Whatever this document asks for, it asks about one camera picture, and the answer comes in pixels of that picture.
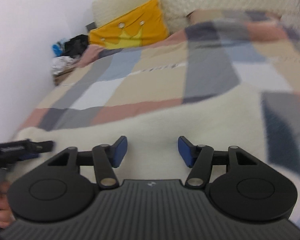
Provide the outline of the person's left hand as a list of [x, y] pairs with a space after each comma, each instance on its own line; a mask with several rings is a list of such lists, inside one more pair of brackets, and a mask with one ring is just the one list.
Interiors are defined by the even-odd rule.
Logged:
[[10, 187], [9, 181], [0, 184], [0, 229], [5, 229], [14, 222], [14, 217], [7, 200], [7, 191]]

